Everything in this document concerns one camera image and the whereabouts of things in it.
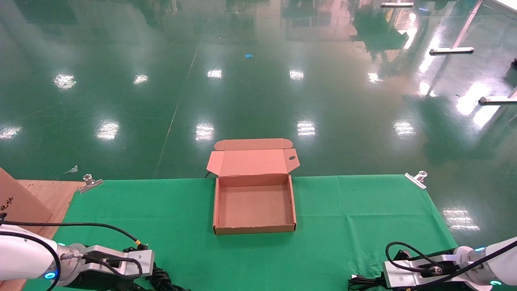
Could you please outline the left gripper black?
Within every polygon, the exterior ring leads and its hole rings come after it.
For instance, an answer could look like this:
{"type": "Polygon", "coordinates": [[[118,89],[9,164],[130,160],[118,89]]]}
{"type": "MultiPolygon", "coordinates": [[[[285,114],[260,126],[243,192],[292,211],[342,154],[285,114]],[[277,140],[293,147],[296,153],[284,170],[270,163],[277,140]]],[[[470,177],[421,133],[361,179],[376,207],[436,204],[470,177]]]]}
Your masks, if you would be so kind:
{"type": "Polygon", "coordinates": [[[75,278],[75,289],[91,291],[145,291],[146,289],[134,282],[113,273],[85,271],[75,278]]]}

